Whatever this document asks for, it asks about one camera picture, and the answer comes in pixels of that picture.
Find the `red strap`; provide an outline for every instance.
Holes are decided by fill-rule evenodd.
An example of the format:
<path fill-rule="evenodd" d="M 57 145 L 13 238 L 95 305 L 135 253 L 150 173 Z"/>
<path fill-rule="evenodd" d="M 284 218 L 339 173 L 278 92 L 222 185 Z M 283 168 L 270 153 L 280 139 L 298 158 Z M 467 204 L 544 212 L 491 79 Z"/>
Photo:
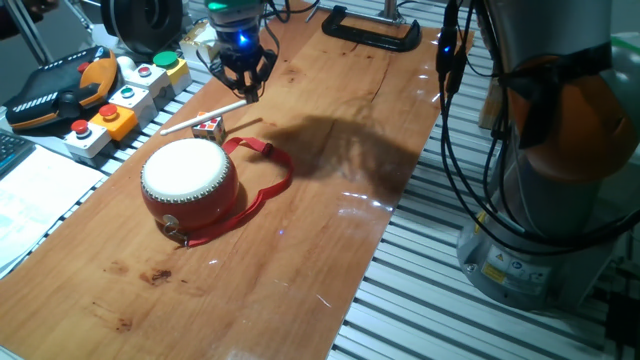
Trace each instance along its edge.
<path fill-rule="evenodd" d="M 240 144 L 242 144 L 242 142 L 246 143 L 243 144 L 244 147 L 255 150 L 268 159 L 286 166 L 288 168 L 287 176 L 285 176 L 285 178 L 279 183 L 258 191 L 258 195 L 256 195 L 256 198 L 253 200 L 253 202 L 247 207 L 246 210 L 244 210 L 240 214 L 222 223 L 216 223 L 189 234 L 189 240 L 185 242 L 187 247 L 204 245 L 211 240 L 216 239 L 219 236 L 233 230 L 236 225 L 238 225 L 240 220 L 245 217 L 255 215 L 258 210 L 260 210 L 265 201 L 280 195 L 283 191 L 287 190 L 289 185 L 291 185 L 291 178 L 293 175 L 293 162 L 291 161 L 291 157 L 289 156 L 289 154 L 280 149 L 276 149 L 275 147 L 273 147 L 273 145 L 264 143 L 256 138 L 232 138 L 227 140 L 227 142 L 222 145 L 222 149 L 227 154 L 231 154 L 235 149 L 238 148 L 238 146 L 240 146 Z"/>

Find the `warning label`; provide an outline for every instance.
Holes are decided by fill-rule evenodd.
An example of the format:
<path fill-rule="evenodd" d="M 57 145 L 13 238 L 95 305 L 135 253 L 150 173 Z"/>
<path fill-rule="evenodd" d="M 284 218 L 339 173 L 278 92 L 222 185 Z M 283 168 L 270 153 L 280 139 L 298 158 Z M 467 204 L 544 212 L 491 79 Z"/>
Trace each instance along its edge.
<path fill-rule="evenodd" d="M 515 291 L 538 295 L 546 284 L 550 267 L 532 265 L 491 246 L 482 273 Z"/>

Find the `green button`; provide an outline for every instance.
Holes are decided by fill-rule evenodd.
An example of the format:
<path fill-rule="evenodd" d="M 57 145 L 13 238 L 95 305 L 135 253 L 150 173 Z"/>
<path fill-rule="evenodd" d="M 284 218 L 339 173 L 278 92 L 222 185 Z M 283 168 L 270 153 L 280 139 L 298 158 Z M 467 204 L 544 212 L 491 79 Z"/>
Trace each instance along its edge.
<path fill-rule="evenodd" d="M 178 55 L 173 51 L 161 52 L 153 57 L 153 63 L 164 69 L 171 69 L 178 65 Z"/>
<path fill-rule="evenodd" d="M 222 10 L 222 9 L 226 8 L 227 5 L 226 4 L 219 4 L 219 3 L 209 3 L 209 5 L 207 5 L 207 7 L 211 11 L 217 11 L 217 10 Z"/>

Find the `wooden table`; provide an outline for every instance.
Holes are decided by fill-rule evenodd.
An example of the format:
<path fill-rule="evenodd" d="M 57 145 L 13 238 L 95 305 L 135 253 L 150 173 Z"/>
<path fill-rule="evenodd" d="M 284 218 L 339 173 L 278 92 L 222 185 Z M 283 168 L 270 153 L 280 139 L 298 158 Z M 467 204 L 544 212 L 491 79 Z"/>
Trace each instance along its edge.
<path fill-rule="evenodd" d="M 266 93 L 225 118 L 231 136 L 293 156 L 289 190 L 242 228 L 177 249 L 147 212 L 139 174 L 190 131 L 153 136 L 0 281 L 0 344 L 26 359 L 326 356 L 439 106 L 438 30 L 393 54 L 325 36 L 325 17 L 272 24 L 282 52 Z M 165 127 L 234 99 L 211 81 Z M 249 200 L 283 174 L 246 149 L 232 159 Z"/>

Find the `drumstick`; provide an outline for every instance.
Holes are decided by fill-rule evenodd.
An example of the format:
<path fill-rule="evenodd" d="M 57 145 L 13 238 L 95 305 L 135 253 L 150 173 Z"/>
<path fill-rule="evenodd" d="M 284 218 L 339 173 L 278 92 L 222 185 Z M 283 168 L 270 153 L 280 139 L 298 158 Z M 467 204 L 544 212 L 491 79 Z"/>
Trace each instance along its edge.
<path fill-rule="evenodd" d="M 188 128 L 188 127 L 191 127 L 191 126 L 194 126 L 194 125 L 202 124 L 205 121 L 208 121 L 208 120 L 211 120 L 213 118 L 222 116 L 222 115 L 228 113 L 229 111 L 233 111 L 235 109 L 239 109 L 239 108 L 241 108 L 243 106 L 246 106 L 246 105 L 248 105 L 247 100 L 240 100 L 240 101 L 238 101 L 236 103 L 233 103 L 231 105 L 227 105 L 225 107 L 221 107 L 218 110 L 213 110 L 212 112 L 208 112 L 208 113 L 206 113 L 204 115 L 200 115 L 200 116 L 195 117 L 195 118 L 193 118 L 191 120 L 187 120 L 187 121 L 185 121 L 183 123 L 180 123 L 178 125 L 170 127 L 170 128 L 168 128 L 166 130 L 162 130 L 162 131 L 160 131 L 160 135 L 165 136 L 165 135 L 171 134 L 172 132 L 176 132 L 178 130 L 182 130 L 184 128 Z"/>

